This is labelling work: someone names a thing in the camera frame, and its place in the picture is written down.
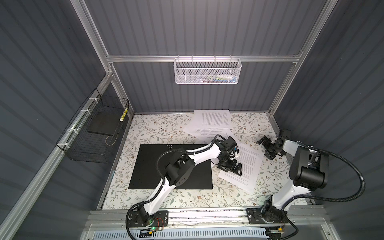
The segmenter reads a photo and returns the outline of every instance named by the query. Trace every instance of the gray corrugated wall panel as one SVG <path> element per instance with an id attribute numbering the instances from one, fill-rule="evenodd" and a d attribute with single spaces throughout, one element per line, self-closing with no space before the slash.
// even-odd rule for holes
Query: gray corrugated wall panel
<path id="1" fill-rule="evenodd" d="M 324 2 L 86 0 L 110 55 L 297 54 Z"/>
<path id="2" fill-rule="evenodd" d="M 105 71 L 69 1 L 1 1 L 0 35 L 2 222 Z M 110 168 L 63 159 L 15 239 L 78 239 Z"/>
<path id="3" fill-rule="evenodd" d="M 176 84 L 172 63 L 114 63 L 135 112 L 268 110 L 291 63 L 243 63 L 238 84 Z"/>
<path id="4" fill-rule="evenodd" d="M 367 189 L 360 198 L 323 203 L 342 240 L 381 237 L 373 230 L 384 214 L 383 11 L 383 1 L 339 1 L 275 114 L 294 140 L 336 152 L 362 171 Z M 345 197 L 358 185 L 356 174 L 332 159 L 328 184 L 314 195 Z"/>

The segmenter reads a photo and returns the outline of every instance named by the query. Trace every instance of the black mounting plate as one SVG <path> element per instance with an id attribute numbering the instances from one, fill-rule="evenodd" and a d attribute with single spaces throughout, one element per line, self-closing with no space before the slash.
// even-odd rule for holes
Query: black mounting plate
<path id="1" fill-rule="evenodd" d="M 149 227 L 157 227 L 156 217 L 161 218 L 163 220 L 164 227 L 168 225 L 168 211 L 158 211 L 157 213 L 153 214 L 153 216 L 155 220 L 149 225 Z M 138 211 L 133 211 L 129 214 L 128 227 L 145 227 L 141 222 Z"/>
<path id="2" fill-rule="evenodd" d="M 257 208 L 257 209 L 246 209 L 247 212 L 247 218 L 250 224 L 266 224 L 266 223 L 275 223 L 275 224 L 281 224 L 281 223 L 287 223 L 285 218 L 279 217 L 279 220 L 275 220 L 273 222 L 265 222 L 263 219 L 263 215 L 261 213 L 263 207 Z"/>

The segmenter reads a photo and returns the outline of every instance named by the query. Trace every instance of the black rectangular pad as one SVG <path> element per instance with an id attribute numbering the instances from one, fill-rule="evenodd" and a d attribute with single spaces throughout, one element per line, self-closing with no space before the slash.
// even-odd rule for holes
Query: black rectangular pad
<path id="1" fill-rule="evenodd" d="M 192 150 L 205 146 L 204 144 L 141 144 L 129 189 L 155 189 L 160 182 L 160 175 L 156 171 L 156 160 L 158 157 L 169 150 L 184 148 Z M 165 172 L 165 166 L 169 162 L 169 157 L 174 153 L 169 153 L 161 158 L 160 169 Z M 213 189 L 211 161 L 207 160 L 195 166 L 185 183 L 176 189 Z"/>
<path id="2" fill-rule="evenodd" d="M 113 136 L 117 133 L 116 127 L 119 120 L 120 115 L 98 112 L 87 130 L 91 133 Z"/>

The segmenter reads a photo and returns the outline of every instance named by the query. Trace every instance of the paper sheet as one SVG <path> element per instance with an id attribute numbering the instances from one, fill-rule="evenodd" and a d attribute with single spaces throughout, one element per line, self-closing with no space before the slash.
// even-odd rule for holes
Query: paper sheet
<path id="1" fill-rule="evenodd" d="M 212 139 L 216 136 L 216 134 L 220 134 L 224 138 L 232 137 L 236 142 L 238 142 L 235 135 L 226 128 L 196 128 L 191 129 L 188 127 L 184 128 L 184 131 L 191 134 L 192 136 L 195 136 L 202 140 L 202 144 L 208 144 L 212 142 Z"/>
<path id="2" fill-rule="evenodd" d="M 192 128 L 228 128 L 232 127 L 229 110 L 195 110 L 190 122 Z"/>
<path id="3" fill-rule="evenodd" d="M 242 164 L 242 176 L 224 171 L 220 171 L 218 176 L 249 193 L 253 193 L 263 162 L 263 153 L 243 143 L 237 146 L 240 156 L 236 160 Z"/>

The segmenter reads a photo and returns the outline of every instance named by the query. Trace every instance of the patterned table surface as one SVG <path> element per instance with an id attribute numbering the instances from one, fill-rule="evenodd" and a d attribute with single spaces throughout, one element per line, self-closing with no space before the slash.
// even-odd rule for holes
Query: patterned table surface
<path id="1" fill-rule="evenodd" d="M 230 115 L 231 131 L 240 142 L 254 149 L 263 151 L 262 146 L 255 144 L 263 136 L 271 139 L 276 137 L 265 113 Z M 183 131 L 192 118 L 193 114 L 134 116 L 103 209 L 128 209 L 149 197 L 152 189 L 128 189 L 140 144 L 200 144 L 198 138 Z M 213 167 L 212 190 L 175 189 L 167 196 L 161 208 L 260 206 L 288 181 L 289 169 L 285 157 L 277 156 L 273 161 L 264 158 L 256 187 L 249 194 L 219 178 L 220 170 Z M 299 199 L 295 204 L 305 205 L 307 202 Z"/>

